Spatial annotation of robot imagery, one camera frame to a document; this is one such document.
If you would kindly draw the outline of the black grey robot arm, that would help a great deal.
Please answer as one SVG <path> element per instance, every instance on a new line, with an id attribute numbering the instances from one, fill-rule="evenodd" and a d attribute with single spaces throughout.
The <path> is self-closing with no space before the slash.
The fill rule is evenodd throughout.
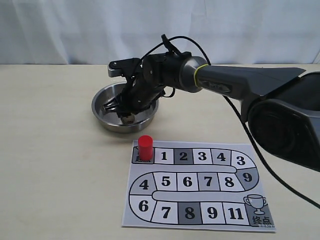
<path id="1" fill-rule="evenodd" d="M 126 78 L 123 90 L 103 105 L 106 113 L 138 114 L 170 87 L 208 90 L 240 102 L 240 121 L 268 153 L 320 169 L 320 74 L 298 67 L 210 65 L 190 52 L 157 53 L 109 64 L 110 77 Z"/>

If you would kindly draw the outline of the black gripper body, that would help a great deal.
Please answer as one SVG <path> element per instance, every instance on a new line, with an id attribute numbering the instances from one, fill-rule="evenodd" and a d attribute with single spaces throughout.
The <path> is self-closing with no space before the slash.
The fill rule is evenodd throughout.
<path id="1" fill-rule="evenodd" d="M 121 108 L 125 112 L 140 113 L 161 97 L 165 87 L 183 90 L 181 70 L 191 56 L 186 51 L 181 55 L 165 52 L 145 57 L 135 83 L 121 93 Z"/>

